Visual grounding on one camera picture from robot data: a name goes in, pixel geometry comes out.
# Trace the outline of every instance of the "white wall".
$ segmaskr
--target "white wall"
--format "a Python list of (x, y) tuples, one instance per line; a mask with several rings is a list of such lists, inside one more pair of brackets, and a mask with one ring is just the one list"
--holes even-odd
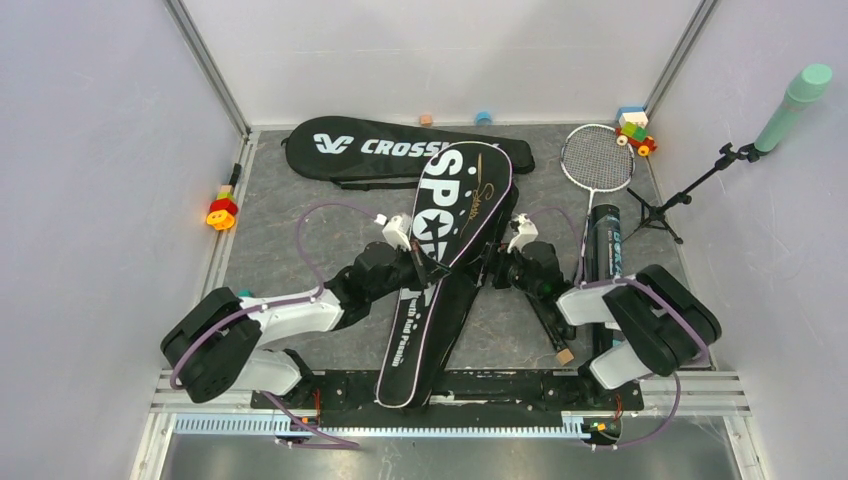
[(239, 138), (162, 2), (2, 12), (0, 478), (127, 478)]
[(248, 122), (610, 119), (698, 0), (184, 0)]
[(775, 479), (844, 478), (848, 398), (848, 7), (815, 0), (721, 2), (650, 128), (664, 198), (725, 142), (752, 142), (792, 79), (827, 63), (820, 103), (759, 163), (737, 162), (671, 216), (690, 281), (724, 327)]

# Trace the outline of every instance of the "tripod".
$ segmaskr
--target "tripod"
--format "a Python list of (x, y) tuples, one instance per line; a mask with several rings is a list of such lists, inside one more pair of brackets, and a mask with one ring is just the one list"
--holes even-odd
[(722, 154), (721, 158), (716, 160), (715, 165), (711, 168), (707, 173), (703, 174), (701, 178), (695, 180), (692, 185), (686, 187), (685, 190), (681, 192), (677, 192), (673, 197), (669, 198), (667, 202), (664, 204), (655, 207), (645, 201), (644, 198), (640, 197), (631, 189), (627, 189), (630, 195), (636, 197), (636, 200), (639, 200), (639, 203), (642, 204), (642, 213), (641, 220), (639, 221), (639, 226), (636, 227), (636, 230), (633, 230), (633, 233), (628, 235), (624, 241), (627, 241), (628, 238), (632, 237), (636, 232), (642, 230), (643, 228), (653, 228), (656, 230), (665, 230), (671, 234), (671, 237), (674, 238), (674, 242), (678, 245), (683, 244), (683, 239), (680, 238), (677, 233), (674, 232), (674, 229), (668, 224), (668, 220), (665, 218), (665, 212), (667, 212), (671, 207), (678, 205), (680, 203), (684, 205), (689, 205), (692, 203), (692, 196), (689, 195), (689, 192), (694, 190), (698, 185), (704, 183), (708, 178), (715, 175), (716, 172), (724, 170), (729, 167), (730, 164), (739, 160), (740, 158), (744, 158), (749, 162), (753, 163), (760, 159), (761, 156), (765, 155), (765, 153), (760, 152), (756, 148), (754, 148), (754, 144), (748, 144), (744, 147), (740, 148), (737, 151), (733, 151), (733, 145), (728, 143), (727, 145), (721, 147), (719, 149), (719, 153)]

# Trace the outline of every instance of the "racket bag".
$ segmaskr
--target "racket bag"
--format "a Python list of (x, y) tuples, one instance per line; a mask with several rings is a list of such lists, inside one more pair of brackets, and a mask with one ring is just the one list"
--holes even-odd
[(426, 164), (410, 240), (451, 274), (424, 291), (400, 291), (377, 403), (412, 408), (427, 402), (484, 283), (491, 246), (500, 243), (517, 201), (509, 158), (489, 145), (459, 143)]
[[(417, 187), (431, 156), (451, 143), (468, 140), (502, 149), (515, 173), (530, 173), (535, 168), (530, 145), (523, 140), (339, 116), (307, 120), (281, 146), (289, 166), (299, 175), (330, 181), (346, 190), (367, 191)], [(397, 181), (403, 178), (415, 180)]]

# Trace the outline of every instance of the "red block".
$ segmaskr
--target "red block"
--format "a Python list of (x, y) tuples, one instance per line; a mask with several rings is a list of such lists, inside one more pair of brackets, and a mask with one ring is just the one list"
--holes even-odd
[(229, 198), (222, 198), (220, 200), (215, 200), (212, 202), (212, 205), (209, 206), (209, 213), (212, 213), (215, 210), (226, 210), (230, 212), (230, 215), (235, 215), (238, 213), (238, 205)]

